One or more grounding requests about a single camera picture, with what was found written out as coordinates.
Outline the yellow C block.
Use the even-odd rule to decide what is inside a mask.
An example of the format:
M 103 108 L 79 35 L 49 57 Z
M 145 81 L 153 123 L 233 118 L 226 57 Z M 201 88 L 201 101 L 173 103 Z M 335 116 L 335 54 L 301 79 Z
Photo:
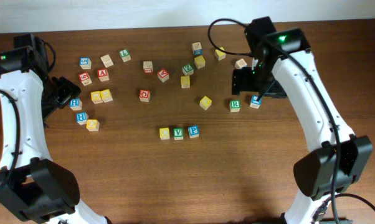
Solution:
M 169 128 L 160 128 L 159 137 L 161 140 L 167 140 L 170 138 Z

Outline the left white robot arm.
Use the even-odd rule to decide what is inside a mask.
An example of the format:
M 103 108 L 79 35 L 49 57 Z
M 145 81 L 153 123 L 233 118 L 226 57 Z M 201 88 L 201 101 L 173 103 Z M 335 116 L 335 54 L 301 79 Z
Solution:
M 51 52 L 49 43 L 24 34 L 0 53 L 0 204 L 22 222 L 108 223 L 82 201 L 75 176 L 47 148 L 45 120 L 80 94 L 68 79 L 49 76 Z

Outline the blue P block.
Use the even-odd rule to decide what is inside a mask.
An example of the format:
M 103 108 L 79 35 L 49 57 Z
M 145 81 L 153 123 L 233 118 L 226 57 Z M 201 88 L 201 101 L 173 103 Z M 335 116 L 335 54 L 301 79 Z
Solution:
M 198 126 L 190 126 L 188 127 L 188 133 L 189 133 L 189 137 L 192 139 L 192 138 L 197 138 L 199 137 L 199 128 Z

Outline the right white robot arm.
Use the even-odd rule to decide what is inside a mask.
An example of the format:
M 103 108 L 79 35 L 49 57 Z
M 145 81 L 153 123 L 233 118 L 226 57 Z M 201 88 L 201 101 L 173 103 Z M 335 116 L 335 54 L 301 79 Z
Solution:
M 247 25 L 244 34 L 254 65 L 234 70 L 232 94 L 287 97 L 309 152 L 293 166 L 298 193 L 278 222 L 318 223 L 331 198 L 359 180 L 373 145 L 367 136 L 357 137 L 338 113 L 301 29 L 278 32 L 269 17 L 262 17 Z

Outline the green V block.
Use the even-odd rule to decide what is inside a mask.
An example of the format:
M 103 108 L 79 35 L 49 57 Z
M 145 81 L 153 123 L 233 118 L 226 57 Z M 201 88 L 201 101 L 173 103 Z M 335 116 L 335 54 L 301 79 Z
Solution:
M 183 128 L 174 128 L 173 129 L 174 140 L 183 140 L 184 139 L 184 130 Z

